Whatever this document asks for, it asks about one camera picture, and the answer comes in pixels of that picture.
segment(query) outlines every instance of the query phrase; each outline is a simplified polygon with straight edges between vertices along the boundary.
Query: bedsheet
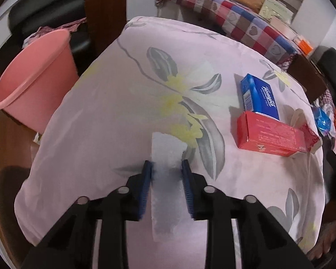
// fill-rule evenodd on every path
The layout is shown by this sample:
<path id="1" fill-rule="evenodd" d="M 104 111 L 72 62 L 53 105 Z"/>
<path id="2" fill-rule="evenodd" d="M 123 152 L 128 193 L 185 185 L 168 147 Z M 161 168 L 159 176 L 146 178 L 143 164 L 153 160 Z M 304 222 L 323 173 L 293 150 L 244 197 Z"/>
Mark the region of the bedsheet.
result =
<path id="1" fill-rule="evenodd" d="M 289 56 L 301 53 L 294 42 L 284 37 L 261 16 L 236 1 L 171 1 L 205 15 L 218 24 L 227 36 L 252 48 L 275 64 L 281 64 Z"/>
<path id="2" fill-rule="evenodd" d="M 272 88 L 280 120 L 302 108 L 317 134 L 301 86 L 254 50 L 179 21 L 136 17 L 85 71 L 53 114 L 29 178 L 15 200 L 34 245 L 82 196 L 124 185 L 151 158 L 153 132 L 187 143 L 194 172 L 229 196 L 255 195 L 304 252 L 317 239 L 325 205 L 322 149 L 281 157 L 240 150 L 236 121 L 247 74 Z M 204 268 L 205 222 L 154 242 L 150 200 L 141 222 L 128 222 L 130 268 Z"/>

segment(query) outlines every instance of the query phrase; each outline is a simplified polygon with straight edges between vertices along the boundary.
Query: floor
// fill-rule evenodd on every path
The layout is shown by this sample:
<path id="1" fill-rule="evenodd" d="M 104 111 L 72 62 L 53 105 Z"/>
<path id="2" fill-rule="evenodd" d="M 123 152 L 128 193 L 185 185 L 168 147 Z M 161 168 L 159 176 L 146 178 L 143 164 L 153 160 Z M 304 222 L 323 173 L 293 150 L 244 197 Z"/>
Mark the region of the floor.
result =
<path id="1" fill-rule="evenodd" d="M 9 165 L 31 167 L 39 147 L 32 141 L 35 134 L 0 111 L 0 170 Z"/>

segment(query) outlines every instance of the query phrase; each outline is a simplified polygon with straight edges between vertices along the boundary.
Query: metal bolt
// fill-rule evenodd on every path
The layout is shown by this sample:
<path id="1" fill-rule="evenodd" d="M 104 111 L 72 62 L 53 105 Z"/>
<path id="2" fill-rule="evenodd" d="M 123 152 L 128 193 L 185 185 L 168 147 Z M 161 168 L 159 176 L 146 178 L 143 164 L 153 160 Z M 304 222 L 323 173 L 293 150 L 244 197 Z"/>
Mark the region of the metal bolt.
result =
<path id="1" fill-rule="evenodd" d="M 117 191 L 119 194 L 127 194 L 129 192 L 129 188 L 127 186 L 122 186 L 119 187 Z"/>
<path id="2" fill-rule="evenodd" d="M 247 195 L 247 196 L 245 196 L 245 200 L 249 203 L 255 203 L 256 202 L 256 197 L 254 195 Z"/>
<path id="3" fill-rule="evenodd" d="M 76 200 L 76 203 L 83 205 L 83 204 L 86 204 L 89 201 L 90 201 L 90 199 L 87 196 L 81 196 Z"/>
<path id="4" fill-rule="evenodd" d="M 215 188 L 213 186 L 205 186 L 204 187 L 204 191 L 206 193 L 214 193 L 215 192 Z"/>

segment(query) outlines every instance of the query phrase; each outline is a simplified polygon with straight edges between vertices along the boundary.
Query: pink bucket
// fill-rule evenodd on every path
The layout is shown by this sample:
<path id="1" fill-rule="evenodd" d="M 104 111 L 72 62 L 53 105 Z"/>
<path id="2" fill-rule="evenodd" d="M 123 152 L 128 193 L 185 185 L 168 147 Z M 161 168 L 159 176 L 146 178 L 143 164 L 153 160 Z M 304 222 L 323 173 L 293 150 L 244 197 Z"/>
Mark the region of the pink bucket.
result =
<path id="1" fill-rule="evenodd" d="M 0 109 L 43 134 L 78 80 L 65 29 L 45 34 L 22 50 L 0 78 Z"/>

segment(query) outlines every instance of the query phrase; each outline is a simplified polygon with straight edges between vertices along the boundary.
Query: blue plastic bag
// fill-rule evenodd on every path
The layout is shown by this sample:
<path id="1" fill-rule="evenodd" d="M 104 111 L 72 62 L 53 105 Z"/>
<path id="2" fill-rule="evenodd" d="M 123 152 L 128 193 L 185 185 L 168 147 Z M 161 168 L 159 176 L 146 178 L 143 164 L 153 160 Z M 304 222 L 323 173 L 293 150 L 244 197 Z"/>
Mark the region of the blue plastic bag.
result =
<path id="1" fill-rule="evenodd" d="M 331 129 L 331 120 L 320 107 L 312 107 L 315 124 L 321 134 L 325 137 L 329 134 Z"/>

